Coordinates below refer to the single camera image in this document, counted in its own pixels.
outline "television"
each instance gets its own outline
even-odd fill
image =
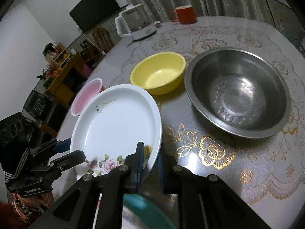
[[[69,14],[79,28],[86,32],[119,9],[116,0],[81,0]]]

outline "person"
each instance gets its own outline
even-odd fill
[[[17,193],[13,196],[12,203],[0,204],[0,229],[28,228],[54,202],[52,192],[28,198]]]

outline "pink bowl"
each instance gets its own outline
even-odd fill
[[[80,115],[86,105],[100,92],[104,90],[103,81],[100,78],[87,83],[76,95],[71,105],[71,114]]]

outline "dining table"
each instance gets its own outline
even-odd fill
[[[265,139],[233,136],[196,110],[182,82],[168,94],[153,96],[161,114],[165,150],[193,174],[219,176],[271,228],[289,228],[305,204],[305,59],[271,25],[222,16],[198,17],[196,23],[189,25],[165,22],[154,35],[143,40],[122,38],[87,82],[101,78],[105,88],[130,84],[132,69],[152,54],[180,53],[189,64],[205,51],[224,47],[251,52],[282,75],[291,97],[286,125],[278,134]],[[57,140],[71,137],[77,119],[70,111],[67,113]],[[123,144],[120,132],[116,133],[113,141]],[[52,185],[55,199],[76,181],[73,169],[64,171]],[[177,195],[162,194],[157,164],[143,181],[140,194],[179,228]]]

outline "floral plate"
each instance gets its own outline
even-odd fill
[[[100,176],[124,164],[145,145],[143,180],[157,158],[162,139],[159,109],[151,95],[134,85],[117,85],[98,94],[83,110],[73,130],[71,152],[81,150],[86,161],[74,168],[77,179]]]

